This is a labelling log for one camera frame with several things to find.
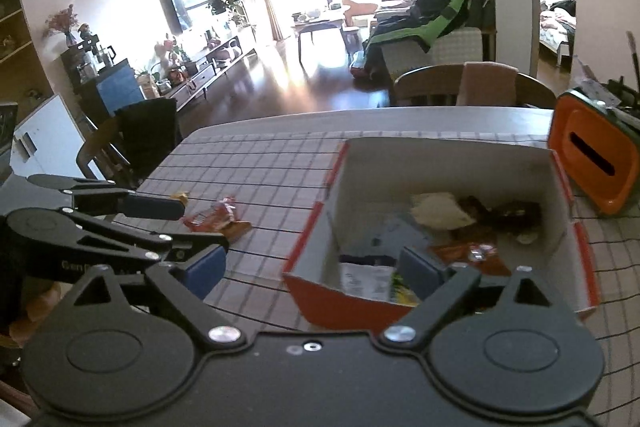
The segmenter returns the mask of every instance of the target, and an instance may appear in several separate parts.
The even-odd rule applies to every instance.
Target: wooden floor
[[[340,33],[302,35],[302,65],[293,38],[263,46],[180,111],[183,136],[220,123],[265,116],[384,107],[386,90],[357,86]]]

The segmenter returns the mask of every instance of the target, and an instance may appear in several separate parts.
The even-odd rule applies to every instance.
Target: dried flower
[[[60,10],[47,18],[45,22],[47,28],[46,36],[55,35],[56,33],[69,33],[73,28],[78,27],[78,14],[74,13],[74,6]]]

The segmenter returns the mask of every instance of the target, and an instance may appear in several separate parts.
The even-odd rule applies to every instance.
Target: open box
[[[332,329],[383,330],[411,308],[345,295],[338,256],[344,245],[385,216],[411,208],[410,196],[452,192],[485,206],[537,201],[543,230],[532,245],[500,234],[498,253],[511,270],[531,266],[580,315],[599,296],[591,249],[572,219],[568,180],[552,150],[510,144],[422,138],[364,137],[343,145],[324,201],[311,213],[283,270],[300,311],[312,324]]]

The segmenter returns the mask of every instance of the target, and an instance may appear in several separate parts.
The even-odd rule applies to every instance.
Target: orange container
[[[616,214],[633,199],[640,136],[580,92],[569,90],[558,98],[548,145],[604,214]]]

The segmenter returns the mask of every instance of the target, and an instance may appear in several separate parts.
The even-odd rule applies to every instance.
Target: towel on chair
[[[456,105],[516,105],[518,70],[496,62],[465,62]]]

